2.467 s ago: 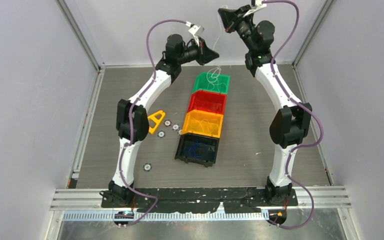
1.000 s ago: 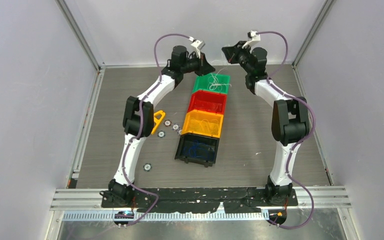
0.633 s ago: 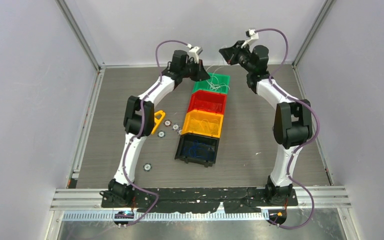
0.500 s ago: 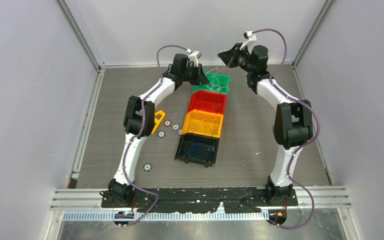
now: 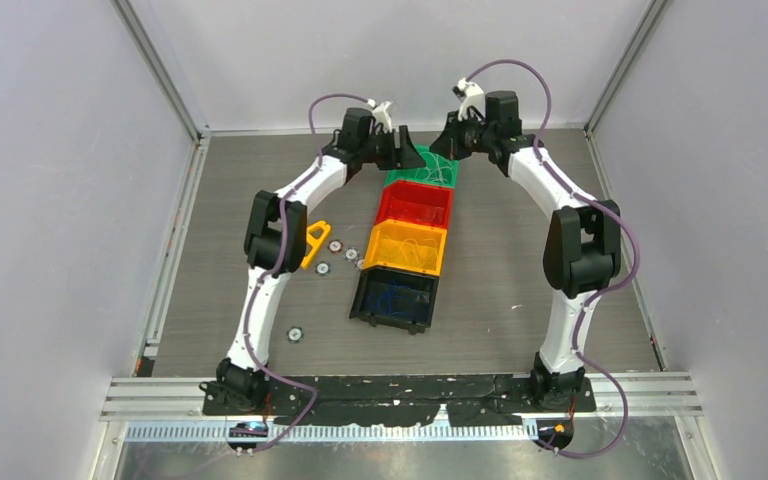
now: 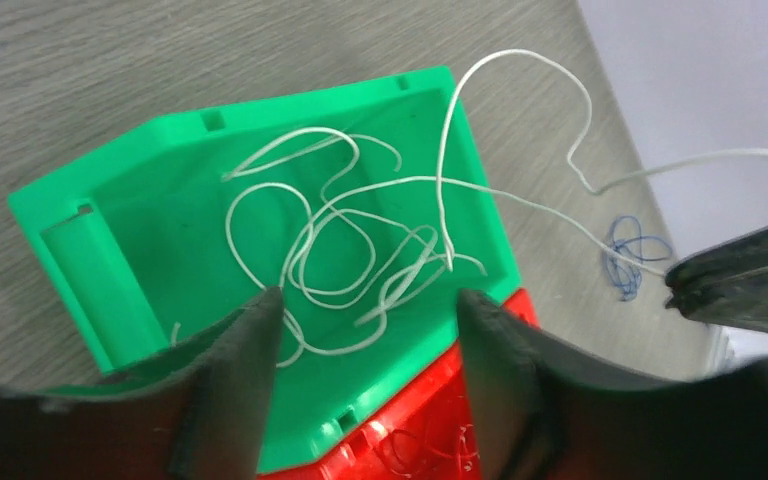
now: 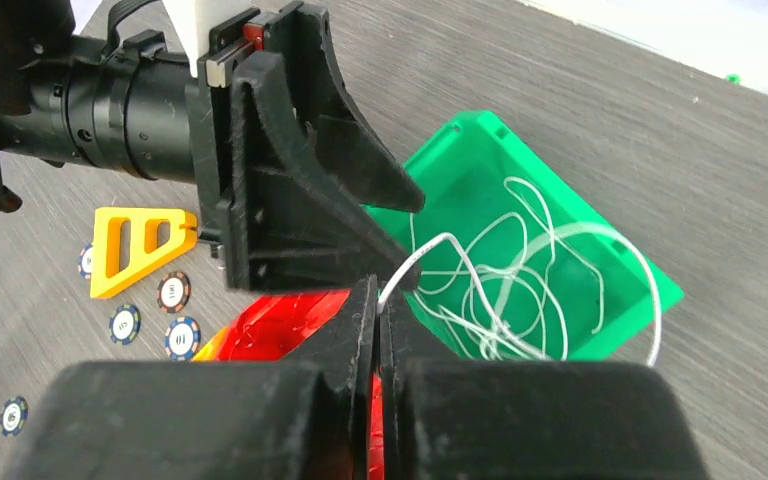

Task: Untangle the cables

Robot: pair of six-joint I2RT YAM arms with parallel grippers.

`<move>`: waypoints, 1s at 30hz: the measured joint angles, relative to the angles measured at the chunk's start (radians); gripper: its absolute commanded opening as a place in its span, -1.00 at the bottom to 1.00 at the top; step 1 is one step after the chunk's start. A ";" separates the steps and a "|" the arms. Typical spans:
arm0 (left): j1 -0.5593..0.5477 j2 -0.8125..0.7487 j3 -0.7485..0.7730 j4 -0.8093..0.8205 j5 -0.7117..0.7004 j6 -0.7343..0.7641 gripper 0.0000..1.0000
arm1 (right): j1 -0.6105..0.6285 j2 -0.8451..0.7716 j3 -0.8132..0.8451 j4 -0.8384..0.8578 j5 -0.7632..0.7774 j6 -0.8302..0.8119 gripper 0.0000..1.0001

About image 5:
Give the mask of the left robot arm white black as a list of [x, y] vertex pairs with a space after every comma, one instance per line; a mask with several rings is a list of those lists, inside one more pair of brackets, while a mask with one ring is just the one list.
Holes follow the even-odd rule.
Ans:
[[395, 126], [388, 101], [346, 110], [342, 125], [315, 160], [287, 185], [261, 190], [244, 236], [248, 267], [237, 331], [206, 395], [244, 414], [258, 412], [269, 390], [268, 348], [283, 291], [307, 252], [308, 215], [366, 164], [382, 171], [420, 167], [407, 126]]

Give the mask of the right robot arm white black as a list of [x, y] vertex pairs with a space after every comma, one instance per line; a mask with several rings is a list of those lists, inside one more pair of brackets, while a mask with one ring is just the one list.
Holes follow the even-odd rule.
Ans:
[[460, 101], [448, 114], [432, 153], [459, 161], [487, 155], [521, 186], [549, 220], [543, 272], [553, 289], [547, 334], [530, 372], [530, 402], [544, 410], [565, 406], [582, 390], [586, 343], [597, 293], [621, 269], [620, 210], [578, 187], [550, 157], [541, 140], [526, 134], [515, 92], [484, 92], [473, 82], [454, 87]]

